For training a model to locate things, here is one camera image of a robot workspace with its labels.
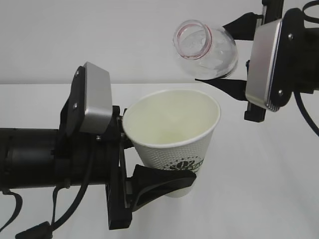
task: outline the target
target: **white background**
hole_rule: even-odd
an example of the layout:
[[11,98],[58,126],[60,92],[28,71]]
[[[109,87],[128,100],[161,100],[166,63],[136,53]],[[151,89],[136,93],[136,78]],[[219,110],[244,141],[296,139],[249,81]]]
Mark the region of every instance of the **white background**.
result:
[[[285,0],[284,11],[306,2]],[[86,61],[113,83],[192,82],[174,61],[177,26],[222,26],[261,9],[261,0],[0,0],[0,83],[69,83]],[[233,78],[246,79],[252,43],[237,45]]]
[[[285,9],[306,1],[286,0]],[[258,0],[122,0],[0,2],[0,127],[58,128],[75,69],[92,61],[110,71],[113,104],[122,109],[145,94],[167,88],[207,92],[221,105],[222,117],[192,192],[162,197],[133,214],[127,230],[109,231],[103,186],[90,186],[79,209],[54,233],[56,239],[318,239],[319,139],[301,117],[294,99],[264,123],[243,120],[237,102],[191,78],[175,66],[171,35],[190,18],[226,24],[260,13]],[[238,42],[234,78],[245,79],[251,43]],[[136,84],[183,83],[183,84]],[[303,96],[319,123],[319,94]],[[128,174],[141,164],[126,151]],[[16,190],[24,199],[18,219],[0,239],[49,221],[52,188]],[[78,187],[62,190],[57,217]],[[0,225],[11,216],[14,199],[0,195]]]

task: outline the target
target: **bottle neck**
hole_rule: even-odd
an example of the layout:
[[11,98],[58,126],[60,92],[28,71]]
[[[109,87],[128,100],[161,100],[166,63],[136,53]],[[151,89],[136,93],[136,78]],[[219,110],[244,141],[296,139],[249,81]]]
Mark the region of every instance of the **bottle neck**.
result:
[[177,53],[184,59],[197,60],[210,50],[212,34],[200,21],[188,20],[176,30],[173,43]]

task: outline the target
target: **white paper cup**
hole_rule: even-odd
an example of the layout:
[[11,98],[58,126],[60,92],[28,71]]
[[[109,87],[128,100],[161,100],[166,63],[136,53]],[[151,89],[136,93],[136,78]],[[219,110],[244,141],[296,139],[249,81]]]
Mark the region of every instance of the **white paper cup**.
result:
[[[201,91],[164,90],[130,106],[123,128],[145,166],[198,174],[220,113],[218,102]],[[190,190],[168,196],[181,197]]]

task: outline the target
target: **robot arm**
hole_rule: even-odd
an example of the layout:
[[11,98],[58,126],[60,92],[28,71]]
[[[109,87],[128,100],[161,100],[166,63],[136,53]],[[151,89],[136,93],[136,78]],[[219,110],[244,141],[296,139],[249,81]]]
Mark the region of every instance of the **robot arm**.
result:
[[[319,129],[308,115],[300,93],[319,89],[319,28],[305,28],[304,20],[319,23],[290,9],[282,17],[283,0],[263,0],[262,15],[247,13],[224,26],[234,39],[253,40],[246,63],[247,81],[211,79],[203,82],[231,97],[247,101],[244,119],[262,122],[266,110],[278,111],[292,92],[311,128]],[[112,105],[107,71],[86,63],[73,78],[70,96],[60,115],[59,129],[0,129],[0,191],[16,199],[16,210],[0,232],[18,215],[22,198],[16,188],[55,186],[52,222],[41,223],[16,236],[46,239],[65,223],[81,202],[89,184],[105,184],[109,229],[128,228],[132,212],[152,200],[190,186],[190,171],[164,171],[137,165],[127,177],[126,148],[132,147],[122,128],[120,108]],[[81,185],[67,212],[55,220],[57,193]]]

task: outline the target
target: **clear plastic bottle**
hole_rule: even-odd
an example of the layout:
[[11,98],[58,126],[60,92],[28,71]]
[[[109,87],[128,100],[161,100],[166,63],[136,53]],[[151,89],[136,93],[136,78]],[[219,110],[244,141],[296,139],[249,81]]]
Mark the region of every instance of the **clear plastic bottle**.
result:
[[236,43],[223,27],[187,20],[177,28],[173,44],[179,65],[196,79],[227,77],[236,69]]

